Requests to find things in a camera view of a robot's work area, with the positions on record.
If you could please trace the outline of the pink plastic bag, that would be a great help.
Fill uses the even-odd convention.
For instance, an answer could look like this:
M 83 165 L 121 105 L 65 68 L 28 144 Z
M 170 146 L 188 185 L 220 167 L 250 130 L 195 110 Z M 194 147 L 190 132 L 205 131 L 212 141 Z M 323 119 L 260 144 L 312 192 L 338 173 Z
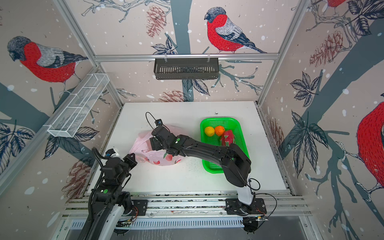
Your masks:
M 155 151 L 151 147 L 152 131 L 140 132 L 129 154 L 135 154 L 137 162 L 149 163 L 156 166 L 172 166 L 185 159 L 183 156 L 172 156 L 165 150 Z

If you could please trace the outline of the yellow orange fruit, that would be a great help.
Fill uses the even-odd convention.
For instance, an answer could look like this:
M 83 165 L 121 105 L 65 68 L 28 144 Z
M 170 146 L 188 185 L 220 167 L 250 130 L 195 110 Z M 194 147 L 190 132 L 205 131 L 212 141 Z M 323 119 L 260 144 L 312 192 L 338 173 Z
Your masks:
M 210 127 L 210 126 L 208 126 L 204 129 L 204 133 L 208 137 L 212 137 L 216 134 L 215 129 L 213 127 Z

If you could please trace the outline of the orange tangerine fruit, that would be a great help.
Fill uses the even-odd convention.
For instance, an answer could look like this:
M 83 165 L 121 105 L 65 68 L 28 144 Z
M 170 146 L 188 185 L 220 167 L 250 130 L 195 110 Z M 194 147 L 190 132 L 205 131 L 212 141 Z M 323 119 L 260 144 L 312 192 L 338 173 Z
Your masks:
M 215 127 L 215 134 L 221 137 L 225 133 L 226 129 L 223 126 Z

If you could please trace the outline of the red dragon fruit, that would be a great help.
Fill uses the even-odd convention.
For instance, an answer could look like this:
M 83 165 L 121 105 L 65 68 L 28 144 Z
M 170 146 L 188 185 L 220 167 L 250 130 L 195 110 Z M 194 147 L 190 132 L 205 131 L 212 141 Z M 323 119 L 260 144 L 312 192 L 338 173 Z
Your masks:
M 221 145 L 229 147 L 231 144 L 235 144 L 236 139 L 232 130 L 227 130 L 221 135 Z

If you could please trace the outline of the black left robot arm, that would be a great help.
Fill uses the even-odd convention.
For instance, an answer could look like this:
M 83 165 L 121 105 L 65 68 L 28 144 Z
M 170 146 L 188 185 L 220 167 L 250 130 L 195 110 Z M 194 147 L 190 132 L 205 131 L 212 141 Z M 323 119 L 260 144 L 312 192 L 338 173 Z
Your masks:
M 112 236 L 121 216 L 133 214 L 134 221 L 139 216 L 139 209 L 134 206 L 131 194 L 123 191 L 137 161 L 135 154 L 128 154 L 123 159 L 113 157 L 113 149 L 108 150 L 105 157 L 96 148 L 92 148 L 92 153 L 101 173 L 91 191 L 88 217 L 78 239 L 107 240 Z

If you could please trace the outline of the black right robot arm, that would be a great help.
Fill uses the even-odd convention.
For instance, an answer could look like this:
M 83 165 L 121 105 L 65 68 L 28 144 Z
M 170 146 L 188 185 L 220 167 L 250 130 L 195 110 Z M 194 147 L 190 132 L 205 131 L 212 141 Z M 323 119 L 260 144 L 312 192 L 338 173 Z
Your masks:
M 252 204 L 254 197 L 248 186 L 252 162 L 239 146 L 214 146 L 185 135 L 175 136 L 164 126 L 157 126 L 152 136 L 150 142 L 155 151 L 165 150 L 172 156 L 200 158 L 221 166 L 227 181 L 236 187 L 239 202 Z

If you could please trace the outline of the green plastic basket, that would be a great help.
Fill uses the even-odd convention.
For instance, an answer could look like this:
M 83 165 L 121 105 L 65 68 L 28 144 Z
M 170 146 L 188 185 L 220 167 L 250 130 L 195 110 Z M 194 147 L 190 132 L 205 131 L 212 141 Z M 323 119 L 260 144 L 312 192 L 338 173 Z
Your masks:
M 222 126 L 224 129 L 231 130 L 235 137 L 235 144 L 244 152 L 244 154 L 249 158 L 248 149 L 242 132 L 241 124 L 238 120 L 234 118 L 207 118 L 201 121 L 200 130 L 201 130 L 201 142 L 214 146 L 221 146 L 221 137 L 214 134 L 212 137 L 209 137 L 205 134 L 205 128 L 207 127 L 218 127 Z M 220 165 L 211 163 L 206 160 L 202 160 L 204 169 L 211 174 L 223 174 L 224 171 Z

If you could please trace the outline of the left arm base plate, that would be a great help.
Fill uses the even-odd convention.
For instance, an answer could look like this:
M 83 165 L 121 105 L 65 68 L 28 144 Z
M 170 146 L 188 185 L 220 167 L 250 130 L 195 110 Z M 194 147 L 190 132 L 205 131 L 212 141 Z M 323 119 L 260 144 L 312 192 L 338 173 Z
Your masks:
M 148 200 L 132 200 L 132 209 L 129 212 L 128 216 L 138 216 L 142 217 L 146 215 L 148 208 Z

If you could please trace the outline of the black hanging wall basket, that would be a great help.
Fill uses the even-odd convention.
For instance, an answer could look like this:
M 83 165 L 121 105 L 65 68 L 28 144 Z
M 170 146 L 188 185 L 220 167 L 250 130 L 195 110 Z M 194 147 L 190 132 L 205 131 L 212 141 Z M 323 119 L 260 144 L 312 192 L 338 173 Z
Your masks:
M 156 59 L 157 80 L 214 80 L 219 77 L 218 58 Z

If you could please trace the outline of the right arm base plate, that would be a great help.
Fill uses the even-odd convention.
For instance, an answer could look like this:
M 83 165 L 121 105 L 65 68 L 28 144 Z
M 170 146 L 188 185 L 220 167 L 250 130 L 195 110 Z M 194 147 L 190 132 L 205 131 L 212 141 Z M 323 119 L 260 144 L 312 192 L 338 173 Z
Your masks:
M 250 205 L 241 203 L 238 199 L 225 199 L 225 211 L 228 215 L 248 216 L 266 215 L 266 205 L 263 199 L 254 198 Z

